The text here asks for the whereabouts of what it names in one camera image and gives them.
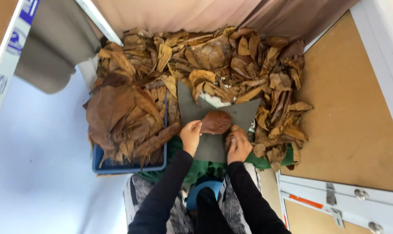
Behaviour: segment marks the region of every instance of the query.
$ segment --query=blue basket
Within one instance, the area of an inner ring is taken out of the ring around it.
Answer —
[[[165,118],[164,126],[167,127],[168,122],[168,108],[167,108],[167,94],[165,95]],[[151,165],[147,164],[140,168],[140,164],[127,164],[127,165],[112,165],[110,159],[104,161],[101,168],[100,162],[104,157],[104,150],[99,145],[94,145],[92,149],[92,171],[98,175],[100,174],[125,174],[134,172],[154,172],[161,171],[166,167],[167,162],[167,143],[163,146],[163,164],[162,165]]]

